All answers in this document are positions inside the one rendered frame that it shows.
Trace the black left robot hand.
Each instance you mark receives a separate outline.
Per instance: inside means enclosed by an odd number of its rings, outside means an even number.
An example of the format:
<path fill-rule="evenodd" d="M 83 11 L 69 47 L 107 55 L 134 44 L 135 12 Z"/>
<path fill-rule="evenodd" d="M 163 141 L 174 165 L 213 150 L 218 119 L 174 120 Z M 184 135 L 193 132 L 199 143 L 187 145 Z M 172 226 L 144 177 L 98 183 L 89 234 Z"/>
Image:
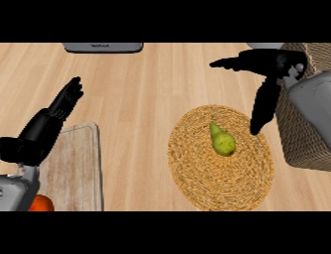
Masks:
<path fill-rule="evenodd" d="M 51 106 L 32 118 L 17 138 L 0 137 L 0 160 L 39 166 L 54 149 L 64 123 L 83 97 L 82 78 L 72 79 Z"/>

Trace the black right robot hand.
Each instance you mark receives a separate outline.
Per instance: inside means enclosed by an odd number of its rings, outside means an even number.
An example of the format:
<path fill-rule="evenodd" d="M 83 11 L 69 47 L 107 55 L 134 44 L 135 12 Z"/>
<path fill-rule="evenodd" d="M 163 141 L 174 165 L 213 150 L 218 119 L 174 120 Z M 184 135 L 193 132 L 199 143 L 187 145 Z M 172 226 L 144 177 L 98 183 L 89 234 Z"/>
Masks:
<path fill-rule="evenodd" d="M 265 82 L 256 92 L 250 119 L 250 133 L 258 135 L 275 114 L 281 92 L 277 81 L 286 77 L 301 80 L 308 68 L 306 53 L 278 49 L 247 50 L 236 58 L 212 62 L 210 67 L 224 67 L 234 71 L 246 70 L 265 76 Z"/>

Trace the brown wicker basket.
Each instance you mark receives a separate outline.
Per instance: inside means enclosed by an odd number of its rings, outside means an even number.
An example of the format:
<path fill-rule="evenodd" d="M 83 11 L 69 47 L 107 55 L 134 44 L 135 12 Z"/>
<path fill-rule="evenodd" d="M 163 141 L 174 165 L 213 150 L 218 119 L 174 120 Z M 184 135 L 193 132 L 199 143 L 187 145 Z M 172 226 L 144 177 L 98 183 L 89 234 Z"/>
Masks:
<path fill-rule="evenodd" d="M 280 82 L 277 123 L 290 166 L 331 172 L 331 43 L 287 43 L 306 57 Z"/>

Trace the green pear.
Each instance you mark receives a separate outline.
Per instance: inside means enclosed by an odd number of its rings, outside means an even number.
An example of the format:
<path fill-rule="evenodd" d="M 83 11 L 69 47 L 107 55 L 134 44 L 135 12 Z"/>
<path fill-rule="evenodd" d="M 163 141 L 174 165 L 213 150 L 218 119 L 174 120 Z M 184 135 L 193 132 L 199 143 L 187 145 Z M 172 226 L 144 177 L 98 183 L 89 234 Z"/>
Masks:
<path fill-rule="evenodd" d="M 237 151 L 237 140 L 234 136 L 219 127 L 216 123 L 210 124 L 210 133 L 213 139 L 213 148 L 218 154 L 230 157 Z"/>

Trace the round woven straw placemat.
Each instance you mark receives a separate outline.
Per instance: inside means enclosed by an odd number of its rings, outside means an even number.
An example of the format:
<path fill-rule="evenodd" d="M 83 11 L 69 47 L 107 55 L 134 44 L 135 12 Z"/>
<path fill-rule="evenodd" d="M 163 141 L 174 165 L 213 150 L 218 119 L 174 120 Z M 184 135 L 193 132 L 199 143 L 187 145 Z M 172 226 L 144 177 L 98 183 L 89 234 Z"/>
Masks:
<path fill-rule="evenodd" d="M 213 148 L 210 125 L 236 138 L 228 157 Z M 252 210 L 264 202 L 274 179 L 274 162 L 262 134 L 234 108 L 205 105 L 181 118 L 169 138 L 169 168 L 176 186 L 203 210 Z"/>

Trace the pale grey round object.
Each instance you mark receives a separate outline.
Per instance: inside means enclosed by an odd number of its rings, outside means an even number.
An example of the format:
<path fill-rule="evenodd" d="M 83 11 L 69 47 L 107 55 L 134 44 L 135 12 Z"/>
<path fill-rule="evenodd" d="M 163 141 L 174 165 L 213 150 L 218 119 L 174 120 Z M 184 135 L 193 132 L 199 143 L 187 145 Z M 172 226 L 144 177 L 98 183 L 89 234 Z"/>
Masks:
<path fill-rule="evenodd" d="M 252 49 L 281 49 L 284 43 L 247 43 Z"/>

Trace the pale wooden cutting board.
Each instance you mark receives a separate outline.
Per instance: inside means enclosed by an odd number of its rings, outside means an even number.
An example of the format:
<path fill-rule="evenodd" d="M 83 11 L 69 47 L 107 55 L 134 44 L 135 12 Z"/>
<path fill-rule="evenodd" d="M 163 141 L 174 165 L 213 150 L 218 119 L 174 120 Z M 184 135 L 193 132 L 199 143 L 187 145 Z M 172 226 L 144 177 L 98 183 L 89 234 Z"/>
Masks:
<path fill-rule="evenodd" d="M 63 130 L 41 166 L 41 194 L 57 211 L 103 211 L 100 130 L 94 122 Z"/>

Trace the orange fruit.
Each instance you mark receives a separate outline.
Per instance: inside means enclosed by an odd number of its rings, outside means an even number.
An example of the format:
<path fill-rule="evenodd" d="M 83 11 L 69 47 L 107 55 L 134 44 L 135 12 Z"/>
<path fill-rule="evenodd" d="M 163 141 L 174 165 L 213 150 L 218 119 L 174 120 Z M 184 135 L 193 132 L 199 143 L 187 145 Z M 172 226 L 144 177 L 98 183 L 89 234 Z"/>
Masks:
<path fill-rule="evenodd" d="M 30 207 L 30 211 L 54 211 L 55 205 L 52 200 L 42 194 L 38 194 Z"/>

